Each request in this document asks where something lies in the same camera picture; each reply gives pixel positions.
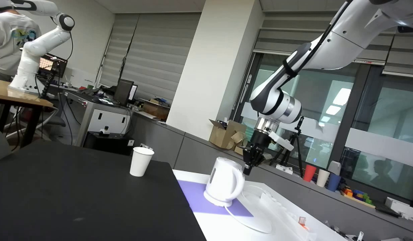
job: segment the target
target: blue cup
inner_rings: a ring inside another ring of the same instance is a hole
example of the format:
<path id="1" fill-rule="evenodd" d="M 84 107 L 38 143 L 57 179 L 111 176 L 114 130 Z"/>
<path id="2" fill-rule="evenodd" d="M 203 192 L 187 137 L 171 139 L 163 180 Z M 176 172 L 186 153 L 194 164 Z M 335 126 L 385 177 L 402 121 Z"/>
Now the blue cup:
<path id="1" fill-rule="evenodd" d="M 335 192 L 339 186 L 341 177 L 334 174 L 333 172 L 330 173 L 330 179 L 329 179 L 329 185 L 327 186 L 327 189 Z"/>

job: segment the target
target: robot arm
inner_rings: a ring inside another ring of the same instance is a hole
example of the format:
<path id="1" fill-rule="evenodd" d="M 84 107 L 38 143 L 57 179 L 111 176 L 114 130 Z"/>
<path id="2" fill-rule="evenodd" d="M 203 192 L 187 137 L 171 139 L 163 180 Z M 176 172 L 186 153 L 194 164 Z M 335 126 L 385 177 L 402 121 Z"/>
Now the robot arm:
<path id="1" fill-rule="evenodd" d="M 71 38 L 71 30 L 75 22 L 69 15 L 59 12 L 55 3 L 46 0 L 0 0 L 0 12 L 15 9 L 29 11 L 35 15 L 50 16 L 56 28 L 23 46 L 17 74 L 9 88 L 22 92 L 42 92 L 44 86 L 38 81 L 36 89 L 36 74 L 41 56 L 65 43 Z"/>
<path id="2" fill-rule="evenodd" d="M 280 88 L 302 69 L 335 70 L 350 64 L 381 32 L 394 26 L 413 27 L 413 0 L 347 0 L 323 35 L 302 44 L 283 65 L 251 94 L 253 110 L 260 114 L 244 150 L 245 174 L 263 162 L 263 151 L 274 140 L 279 122 L 293 123 L 301 103 Z"/>

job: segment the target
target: computer monitor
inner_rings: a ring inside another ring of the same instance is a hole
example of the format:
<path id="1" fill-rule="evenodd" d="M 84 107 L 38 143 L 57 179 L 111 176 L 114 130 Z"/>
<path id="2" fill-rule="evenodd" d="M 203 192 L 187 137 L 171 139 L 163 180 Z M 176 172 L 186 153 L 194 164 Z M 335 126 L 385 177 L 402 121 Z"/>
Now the computer monitor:
<path id="1" fill-rule="evenodd" d="M 129 94 L 129 101 L 133 100 L 133 98 L 135 98 L 135 93 L 136 93 L 136 89 L 138 88 L 137 84 L 134 84 L 132 86 L 132 89 L 130 90 L 130 94 Z"/>
<path id="2" fill-rule="evenodd" d="M 45 54 L 40 58 L 40 68 L 38 74 L 40 76 L 50 75 L 52 70 L 56 72 L 56 76 L 63 78 L 68 61 L 56 55 Z"/>
<path id="3" fill-rule="evenodd" d="M 132 86 L 133 81 L 121 79 L 119 84 L 117 84 L 116 93 L 114 93 L 113 99 L 119 102 L 120 105 L 126 106 Z"/>

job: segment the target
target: red cup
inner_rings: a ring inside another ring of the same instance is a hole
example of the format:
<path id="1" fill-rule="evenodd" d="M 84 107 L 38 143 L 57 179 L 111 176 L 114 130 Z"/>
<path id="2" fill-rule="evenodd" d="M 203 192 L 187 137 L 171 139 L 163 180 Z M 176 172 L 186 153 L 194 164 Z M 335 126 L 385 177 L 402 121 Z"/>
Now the red cup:
<path id="1" fill-rule="evenodd" d="M 303 174 L 303 180 L 310 182 L 316 170 L 317 170 L 316 167 L 311 166 L 311 165 L 306 165 L 306 170 L 304 171 L 304 174 Z"/>

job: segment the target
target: kettle base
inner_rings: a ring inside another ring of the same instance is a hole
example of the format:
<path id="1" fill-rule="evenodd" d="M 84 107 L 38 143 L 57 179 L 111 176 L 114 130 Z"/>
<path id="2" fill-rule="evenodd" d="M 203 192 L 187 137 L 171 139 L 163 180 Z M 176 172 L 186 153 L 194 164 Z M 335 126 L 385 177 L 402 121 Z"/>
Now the kettle base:
<path id="1" fill-rule="evenodd" d="M 222 202 L 218 201 L 215 198 L 211 197 L 206 190 L 203 192 L 203 196 L 206 198 L 206 200 L 210 201 L 212 204 L 215 206 L 220 206 L 220 207 L 230 207 L 232 206 L 232 201 L 230 200 L 229 202 Z"/>

